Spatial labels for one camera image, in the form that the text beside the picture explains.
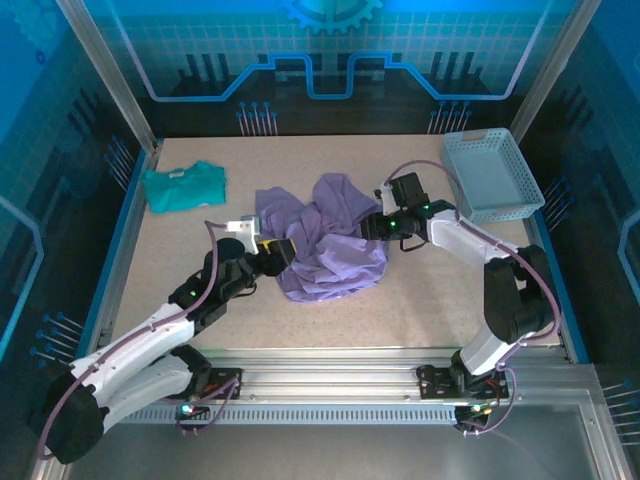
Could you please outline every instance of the folded teal t-shirt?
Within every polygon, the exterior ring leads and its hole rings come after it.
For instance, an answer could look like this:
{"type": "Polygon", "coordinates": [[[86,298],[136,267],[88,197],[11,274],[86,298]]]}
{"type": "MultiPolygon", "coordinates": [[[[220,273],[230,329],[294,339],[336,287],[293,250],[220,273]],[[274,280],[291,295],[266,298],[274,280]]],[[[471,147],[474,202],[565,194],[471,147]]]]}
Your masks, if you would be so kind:
{"type": "Polygon", "coordinates": [[[141,180],[153,213],[180,212],[226,202],[224,168],[202,160],[186,170],[147,170],[142,173],[141,180]]]}

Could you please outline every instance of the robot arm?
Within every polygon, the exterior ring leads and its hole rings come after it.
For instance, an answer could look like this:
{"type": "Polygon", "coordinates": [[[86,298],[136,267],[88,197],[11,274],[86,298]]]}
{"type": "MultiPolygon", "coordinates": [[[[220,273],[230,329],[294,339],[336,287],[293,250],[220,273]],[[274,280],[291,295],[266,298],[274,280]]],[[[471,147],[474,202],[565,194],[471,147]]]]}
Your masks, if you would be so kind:
{"type": "Polygon", "coordinates": [[[149,403],[166,397],[196,401],[241,374],[239,370],[214,372],[209,361],[186,343],[224,315],[229,300],[255,288],[260,276],[279,275],[295,257],[295,249],[289,240],[257,243],[257,217],[229,222],[228,231],[236,232],[236,238],[218,240],[217,276],[206,298],[202,296],[211,279],[212,252],[206,255],[202,270],[135,329],[68,366],[50,364],[44,369],[34,392],[39,400],[28,419],[37,434],[71,385],[88,373],[55,415],[47,435],[46,446],[61,463],[83,456],[109,428],[149,403]],[[199,306],[192,309],[196,302],[199,306]],[[173,320],[154,328],[172,316],[173,320]],[[117,349],[106,355],[114,346],[117,349]]]}
{"type": "Polygon", "coordinates": [[[376,195],[382,199],[383,212],[362,220],[363,238],[399,240],[403,251],[431,242],[484,273],[486,325],[452,359],[452,369],[456,372],[452,372],[451,377],[461,379],[457,385],[461,396],[466,385],[476,377],[490,374],[516,343],[553,320],[550,304],[535,279],[496,245],[517,252],[547,285],[552,285],[544,251],[535,245],[518,248],[504,242],[457,214],[450,203],[431,202],[415,173],[394,179],[389,185],[383,184],[376,195]],[[423,243],[405,248],[404,241],[413,235],[423,243]]]}

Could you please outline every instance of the wire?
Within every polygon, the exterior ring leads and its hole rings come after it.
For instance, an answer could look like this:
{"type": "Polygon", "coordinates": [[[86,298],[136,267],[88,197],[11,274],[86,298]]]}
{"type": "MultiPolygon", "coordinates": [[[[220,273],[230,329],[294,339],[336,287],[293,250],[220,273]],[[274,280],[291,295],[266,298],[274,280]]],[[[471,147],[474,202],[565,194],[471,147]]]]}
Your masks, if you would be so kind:
{"type": "Polygon", "coordinates": [[[222,406],[220,407],[220,410],[218,410],[218,412],[213,417],[213,419],[211,419],[211,421],[209,423],[207,423],[206,425],[195,426],[195,427],[189,429],[189,428],[184,428],[184,426],[180,423],[180,420],[176,420],[176,426],[180,429],[180,431],[182,432],[182,435],[186,436],[189,433],[193,433],[194,435],[198,435],[200,432],[205,432],[205,431],[209,430],[211,427],[213,427],[216,423],[218,423],[218,420],[222,416],[222,412],[227,407],[227,405],[229,403],[229,400],[231,400],[231,397],[233,396],[234,392],[236,391],[236,388],[238,387],[238,384],[239,384],[238,378],[237,377],[233,377],[231,380],[229,380],[227,383],[225,383],[222,387],[220,387],[215,392],[209,394],[207,397],[202,398],[202,399],[198,400],[197,402],[191,402],[192,405],[202,405],[202,403],[206,402],[208,399],[219,395],[220,393],[224,392],[225,390],[228,390],[227,396],[225,397],[224,402],[223,402],[222,406]]]}
{"type": "MultiPolygon", "coordinates": [[[[480,425],[477,422],[473,422],[471,420],[465,420],[462,423],[466,423],[467,425],[471,425],[472,427],[475,428],[482,428],[482,425],[480,425]]],[[[507,435],[506,433],[500,432],[499,430],[493,431],[491,432],[494,435],[497,435],[498,437],[506,440],[507,442],[515,445],[516,447],[518,447],[521,451],[523,451],[524,453],[526,453],[527,455],[529,455],[543,470],[544,472],[549,475],[550,478],[559,480],[559,477],[553,473],[551,471],[551,469],[547,466],[547,464],[544,462],[544,460],[542,460],[540,457],[538,457],[538,455],[531,450],[529,447],[523,445],[522,443],[520,443],[519,441],[517,441],[515,438],[507,435]]]]}
{"type": "Polygon", "coordinates": [[[250,297],[251,295],[256,293],[256,290],[258,290],[258,284],[254,282],[253,285],[249,286],[249,288],[251,288],[250,292],[248,292],[248,293],[239,293],[238,295],[235,296],[235,298],[250,297]]]}
{"type": "Polygon", "coordinates": [[[493,391],[496,394],[496,407],[500,406],[500,383],[495,380],[487,380],[485,383],[488,383],[493,387],[493,391]]]}
{"type": "Polygon", "coordinates": [[[84,382],[89,376],[97,372],[100,366],[103,365],[114,353],[120,350],[123,346],[127,345],[128,343],[132,342],[139,336],[149,331],[153,332],[157,328],[160,328],[168,323],[171,323],[174,320],[186,317],[189,313],[191,313],[200,305],[202,305],[205,299],[209,296],[209,294],[213,290],[213,285],[216,282],[216,276],[218,274],[218,244],[216,242],[216,236],[213,229],[226,228],[226,225],[221,225],[221,224],[217,224],[209,221],[205,221],[204,224],[206,225],[207,230],[209,231],[209,236],[211,237],[212,262],[211,262],[211,278],[209,279],[209,283],[207,285],[207,288],[203,292],[203,294],[200,296],[200,298],[198,298],[198,300],[196,300],[193,303],[193,305],[186,308],[185,310],[178,312],[174,315],[171,315],[167,318],[158,320],[148,325],[146,328],[141,328],[140,330],[136,330],[124,336],[115,345],[109,348],[102,356],[100,356],[93,365],[88,367],[78,378],[76,378],[76,380],[64,392],[64,394],[62,394],[62,396],[60,397],[56,405],[53,407],[53,410],[51,411],[51,414],[49,415],[49,418],[47,418],[44,428],[42,429],[42,433],[40,434],[40,440],[38,441],[38,448],[37,448],[38,457],[41,460],[49,460],[54,457],[52,453],[47,454],[45,451],[47,438],[49,437],[49,433],[51,433],[51,428],[53,427],[53,424],[55,423],[56,418],[58,418],[58,415],[60,415],[60,412],[62,411],[62,407],[64,407],[67,400],[69,400],[69,397],[71,397],[73,392],[75,392],[80,387],[82,382],[84,382]]]}
{"type": "Polygon", "coordinates": [[[511,410],[513,409],[514,400],[516,398],[516,392],[518,390],[518,380],[516,379],[516,372],[513,371],[511,367],[507,367],[506,365],[496,365],[496,370],[499,372],[509,372],[511,374],[511,379],[513,386],[511,388],[511,397],[509,398],[509,404],[507,405],[507,411],[504,413],[500,420],[498,420],[495,424],[490,427],[484,427],[481,430],[476,430],[475,435],[478,437],[480,435],[484,435],[485,433],[492,432],[496,428],[498,428],[502,423],[507,419],[511,410]]]}
{"type": "MultiPolygon", "coordinates": [[[[458,187],[458,191],[459,191],[459,196],[460,198],[458,199],[456,197],[456,220],[458,221],[458,224],[464,228],[465,230],[467,230],[468,232],[470,232],[471,234],[475,235],[476,237],[480,238],[481,240],[484,240],[485,242],[489,243],[489,245],[492,245],[494,248],[497,248],[499,250],[502,250],[503,252],[505,252],[507,255],[509,255],[510,257],[512,257],[516,262],[518,262],[520,264],[520,266],[522,268],[524,268],[529,275],[531,275],[531,277],[536,281],[536,283],[540,286],[540,289],[542,290],[542,292],[544,293],[544,295],[547,297],[547,300],[549,301],[549,304],[551,305],[551,310],[553,311],[553,326],[551,327],[551,330],[549,330],[547,333],[538,335],[538,336],[532,336],[529,337],[527,339],[527,341],[531,341],[531,340],[542,340],[545,338],[549,338],[553,335],[557,335],[558,330],[560,329],[560,307],[558,306],[558,302],[556,301],[555,296],[553,295],[553,292],[551,291],[551,288],[549,287],[549,285],[547,285],[547,283],[544,281],[544,279],[540,276],[540,274],[538,272],[535,271],[535,269],[529,264],[529,262],[527,262],[524,258],[522,258],[520,255],[518,255],[517,252],[514,252],[511,248],[507,247],[506,245],[504,245],[500,240],[496,240],[494,238],[491,238],[490,236],[488,236],[487,234],[485,234],[484,232],[482,232],[481,230],[478,230],[477,228],[475,228],[473,225],[471,225],[468,221],[466,221],[461,215],[460,215],[460,210],[458,208],[458,204],[462,203],[464,201],[464,191],[462,190],[462,184],[460,183],[460,179],[456,176],[456,174],[454,172],[452,172],[451,170],[449,170],[447,167],[437,163],[437,162],[433,162],[431,160],[411,160],[409,162],[403,163],[402,165],[400,165],[398,168],[396,168],[391,175],[389,175],[389,177],[387,177],[387,179],[385,180],[385,184],[389,184],[389,182],[393,179],[393,177],[402,169],[410,166],[410,165],[417,165],[417,164],[424,164],[424,165],[429,165],[432,167],[436,167],[440,170],[442,170],[444,173],[447,174],[447,176],[456,184],[456,186],[458,187]]],[[[485,434],[485,433],[489,433],[489,432],[495,432],[495,429],[498,428],[500,425],[502,425],[502,423],[507,419],[507,417],[509,416],[509,414],[511,413],[511,410],[513,409],[513,402],[514,399],[516,397],[516,391],[517,391],[517,379],[516,379],[516,373],[513,371],[513,369],[511,367],[507,367],[505,365],[505,362],[511,358],[511,356],[518,351],[518,349],[522,346],[522,343],[520,343],[520,341],[516,342],[515,345],[509,349],[509,351],[507,351],[507,353],[505,353],[502,358],[500,360],[498,360],[496,362],[496,366],[495,369],[499,372],[509,372],[511,374],[511,378],[513,379],[513,388],[512,388],[512,392],[511,392],[511,398],[509,399],[509,405],[507,406],[507,411],[505,412],[505,414],[500,418],[500,420],[498,420],[494,425],[492,425],[491,427],[480,427],[480,430],[476,430],[475,434],[476,436],[485,434]]]]}
{"type": "MultiPolygon", "coordinates": [[[[544,293],[545,297],[547,297],[547,300],[549,301],[549,304],[551,305],[551,310],[553,311],[553,326],[551,327],[551,329],[547,333],[544,333],[544,334],[541,334],[541,335],[538,335],[538,336],[529,337],[527,339],[527,341],[530,342],[532,340],[544,340],[546,338],[550,338],[550,337],[552,337],[554,335],[557,335],[558,334],[558,330],[560,329],[560,307],[558,306],[558,302],[556,301],[556,298],[553,295],[553,293],[551,291],[551,288],[549,288],[549,286],[544,281],[544,279],[540,276],[540,274],[538,272],[535,271],[535,269],[529,264],[529,262],[527,262],[520,255],[518,255],[517,252],[514,252],[511,248],[509,248],[506,245],[504,245],[500,240],[496,240],[494,238],[491,238],[488,235],[486,235],[484,232],[482,232],[481,230],[478,230],[477,228],[475,228],[473,225],[471,225],[468,221],[466,221],[460,215],[460,210],[458,208],[458,204],[462,203],[464,201],[465,196],[464,196],[464,191],[462,190],[462,184],[460,183],[460,179],[456,176],[456,174],[454,172],[449,170],[447,167],[445,167],[445,166],[443,166],[443,165],[441,165],[441,164],[439,164],[437,162],[431,161],[431,160],[411,160],[409,162],[403,163],[398,168],[396,168],[391,173],[391,175],[389,175],[389,177],[387,177],[387,179],[385,180],[384,183],[388,184],[393,179],[393,177],[398,172],[400,172],[402,169],[404,169],[404,168],[406,168],[408,166],[411,166],[411,165],[418,165],[418,164],[424,164],[424,165],[429,165],[429,166],[435,167],[435,168],[437,168],[439,170],[442,170],[445,174],[447,174],[447,176],[458,187],[459,197],[460,198],[459,199],[456,198],[456,220],[458,221],[460,226],[462,228],[464,228],[465,230],[467,230],[468,232],[470,232],[470,233],[474,234],[475,236],[479,237],[480,239],[484,240],[485,242],[489,243],[494,248],[502,250],[504,253],[506,253],[507,255],[512,257],[516,262],[518,262],[518,264],[520,264],[520,266],[522,268],[524,268],[531,275],[531,277],[540,286],[540,289],[544,293]]],[[[522,344],[520,342],[517,342],[500,360],[498,360],[497,364],[504,364],[504,362],[506,362],[507,359],[509,359],[521,346],[522,346],[522,344]]]]}

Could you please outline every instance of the beige table surface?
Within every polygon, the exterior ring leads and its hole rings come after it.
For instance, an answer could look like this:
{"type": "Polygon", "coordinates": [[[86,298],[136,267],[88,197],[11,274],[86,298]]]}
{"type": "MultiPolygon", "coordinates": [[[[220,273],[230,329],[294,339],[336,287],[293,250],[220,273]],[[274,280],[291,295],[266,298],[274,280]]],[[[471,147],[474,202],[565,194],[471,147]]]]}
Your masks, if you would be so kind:
{"type": "MultiPolygon", "coordinates": [[[[148,318],[202,268],[211,248],[204,220],[222,223],[254,213],[257,189],[281,186],[306,202],[323,173],[339,172],[372,194],[403,162],[439,161],[441,145],[442,137],[434,135],[166,139],[157,170],[186,168],[196,160],[221,165],[228,178],[227,204],[164,215],[147,207],[114,335],[148,318]]],[[[439,170],[413,168],[432,200],[453,201],[439,170]]],[[[529,243],[521,221],[484,227],[515,244],[529,243]]],[[[191,344],[205,350],[458,347],[484,324],[482,296],[481,272],[448,252],[427,245],[402,253],[392,244],[387,272],[375,287],[349,298],[299,305],[282,294],[275,280],[261,278],[252,297],[229,302],[227,314],[191,344]]]]}

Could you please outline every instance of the light blue basket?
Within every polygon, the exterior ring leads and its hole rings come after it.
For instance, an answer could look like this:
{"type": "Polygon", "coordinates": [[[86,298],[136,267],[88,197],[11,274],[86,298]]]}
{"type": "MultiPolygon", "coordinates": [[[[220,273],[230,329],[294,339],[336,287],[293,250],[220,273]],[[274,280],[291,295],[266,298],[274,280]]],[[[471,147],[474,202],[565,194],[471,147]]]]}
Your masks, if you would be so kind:
{"type": "Polygon", "coordinates": [[[460,180],[465,199],[449,180],[460,212],[474,223],[527,218],[544,205],[529,166],[506,128],[447,133],[442,164],[460,180]]]}

